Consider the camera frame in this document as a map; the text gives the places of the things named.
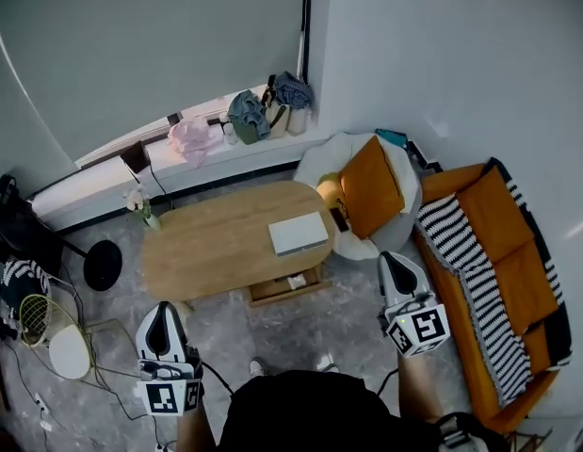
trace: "pink cloth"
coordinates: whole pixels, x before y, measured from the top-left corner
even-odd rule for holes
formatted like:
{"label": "pink cloth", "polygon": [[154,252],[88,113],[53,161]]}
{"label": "pink cloth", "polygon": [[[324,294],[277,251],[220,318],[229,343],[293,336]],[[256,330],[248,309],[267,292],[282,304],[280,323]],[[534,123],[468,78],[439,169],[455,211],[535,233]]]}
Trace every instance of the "pink cloth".
{"label": "pink cloth", "polygon": [[217,126],[210,128],[201,117],[173,125],[168,138],[174,152],[196,169],[203,165],[207,153],[221,144],[223,134]]}

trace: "person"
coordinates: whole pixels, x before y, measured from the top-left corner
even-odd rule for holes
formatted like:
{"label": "person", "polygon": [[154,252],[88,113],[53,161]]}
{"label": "person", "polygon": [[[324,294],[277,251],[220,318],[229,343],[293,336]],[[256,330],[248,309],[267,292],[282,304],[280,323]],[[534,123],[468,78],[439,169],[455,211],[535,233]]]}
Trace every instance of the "person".
{"label": "person", "polygon": [[[178,452],[441,450],[436,423],[444,414],[422,355],[404,359],[398,354],[400,417],[390,414],[361,379],[348,375],[288,371],[271,376],[259,359],[251,361],[250,371],[253,378],[232,395],[218,449],[201,403],[179,419]],[[500,435],[478,428],[487,435],[487,448],[467,450],[509,450]]]}

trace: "person's arm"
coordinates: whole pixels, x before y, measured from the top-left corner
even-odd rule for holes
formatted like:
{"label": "person's arm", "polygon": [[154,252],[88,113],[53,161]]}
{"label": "person's arm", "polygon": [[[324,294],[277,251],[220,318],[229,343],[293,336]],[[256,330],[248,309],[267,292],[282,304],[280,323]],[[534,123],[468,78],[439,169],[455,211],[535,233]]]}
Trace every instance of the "person's arm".
{"label": "person's arm", "polygon": [[178,419],[178,452],[212,452],[216,450],[216,441],[209,427],[203,401],[197,409],[186,413]]}
{"label": "person's arm", "polygon": [[444,415],[429,375],[427,359],[417,355],[408,359],[397,354],[400,416],[435,422]]}

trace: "floor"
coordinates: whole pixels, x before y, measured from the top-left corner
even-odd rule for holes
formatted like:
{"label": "floor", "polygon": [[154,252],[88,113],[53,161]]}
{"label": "floor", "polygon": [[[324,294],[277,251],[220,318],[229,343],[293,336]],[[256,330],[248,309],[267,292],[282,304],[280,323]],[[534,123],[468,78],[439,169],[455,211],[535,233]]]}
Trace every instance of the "floor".
{"label": "floor", "polygon": [[[291,177],[291,171],[260,176],[208,189],[176,200],[175,204],[180,207]],[[87,324],[117,318],[134,338],[143,316],[156,304],[147,292],[140,262],[143,236],[153,232],[138,216],[126,214],[69,235],[82,249],[101,239],[111,239],[123,254],[120,279],[103,294],[85,285],[78,257],[64,257],[84,302]],[[412,242],[401,252],[420,261]],[[202,358],[234,390],[249,379],[248,364],[253,356],[262,357],[275,370],[314,369],[322,357],[330,356],[341,372],[364,379],[366,387],[376,391],[386,374],[397,367],[397,356],[391,340],[381,334],[376,318],[382,299],[374,263],[350,262],[332,254],[325,261],[323,272],[332,281],[331,289],[262,308],[247,305],[245,290],[194,300],[194,311],[184,319],[189,343],[199,349]],[[136,353],[123,331],[109,323],[95,330],[92,336],[98,364],[135,375]],[[115,396],[78,381],[59,379],[42,367],[28,348],[20,343],[13,345],[25,384],[32,394],[40,393],[51,412],[44,415],[47,427],[52,428],[46,434],[47,450],[154,450],[154,424],[150,417],[129,421]],[[2,345],[1,357],[13,409],[8,429],[24,450],[42,451],[44,436],[39,410],[21,384],[12,351]],[[469,411],[469,397],[453,340],[429,353],[427,359],[445,412]],[[144,413],[139,399],[132,394],[133,378],[105,372],[105,379],[132,417]],[[95,383],[91,377],[88,381]],[[218,440],[230,400],[208,371],[203,383],[207,415]],[[391,413],[398,414],[396,378],[389,380],[381,398]],[[157,434],[162,444],[174,440],[176,420],[157,419]]]}

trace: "black floor lamp base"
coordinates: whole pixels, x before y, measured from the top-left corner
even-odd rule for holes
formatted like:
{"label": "black floor lamp base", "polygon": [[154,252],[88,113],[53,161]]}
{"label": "black floor lamp base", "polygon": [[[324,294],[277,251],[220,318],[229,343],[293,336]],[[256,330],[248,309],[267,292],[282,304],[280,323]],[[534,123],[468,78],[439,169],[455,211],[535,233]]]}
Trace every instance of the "black floor lamp base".
{"label": "black floor lamp base", "polygon": [[88,251],[84,262],[84,278],[90,288],[106,291],[120,277],[121,251],[112,241],[99,241]]}

